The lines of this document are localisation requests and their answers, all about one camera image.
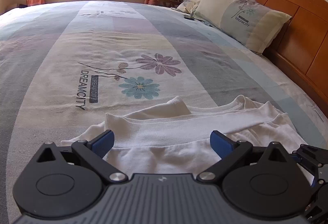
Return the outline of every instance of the blue flower print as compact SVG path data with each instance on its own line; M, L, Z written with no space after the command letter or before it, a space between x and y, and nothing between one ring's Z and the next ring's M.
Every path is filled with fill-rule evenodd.
M254 12L255 12L254 8L249 8L249 9L245 10L245 13L248 15L253 15Z
M136 78L129 78L124 80L126 83L120 84L119 87L126 88L122 90L123 94L126 96L134 96L136 99L141 99L142 96L147 98L148 100L152 100L154 96L158 96L157 89L159 84L151 84L153 82L152 79L145 80L143 77Z

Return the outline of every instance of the metal screw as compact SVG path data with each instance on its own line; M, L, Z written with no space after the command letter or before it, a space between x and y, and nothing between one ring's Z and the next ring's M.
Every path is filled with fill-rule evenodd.
M199 178L204 181L214 180L215 174L212 172L202 172L199 174Z
M122 181L126 178L126 175L120 172L112 173L109 175L109 179L112 181Z

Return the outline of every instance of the nightstand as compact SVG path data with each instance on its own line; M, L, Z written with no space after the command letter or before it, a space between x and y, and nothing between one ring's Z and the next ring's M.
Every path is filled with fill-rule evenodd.
M156 1L157 6L175 7L175 8L182 3L175 0L154 0L154 1Z

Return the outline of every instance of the wooden headboard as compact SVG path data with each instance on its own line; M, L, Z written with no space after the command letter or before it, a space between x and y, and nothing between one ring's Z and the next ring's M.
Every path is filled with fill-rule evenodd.
M256 1L292 16L263 54L300 86L328 117L328 2Z

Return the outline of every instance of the pillow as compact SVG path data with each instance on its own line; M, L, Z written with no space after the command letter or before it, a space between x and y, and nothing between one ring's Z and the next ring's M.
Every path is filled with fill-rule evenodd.
M198 6L200 1L201 0L184 0L177 9L183 13L191 14L193 9Z
M255 0L201 0L194 18L207 20L251 51L262 54L291 16Z

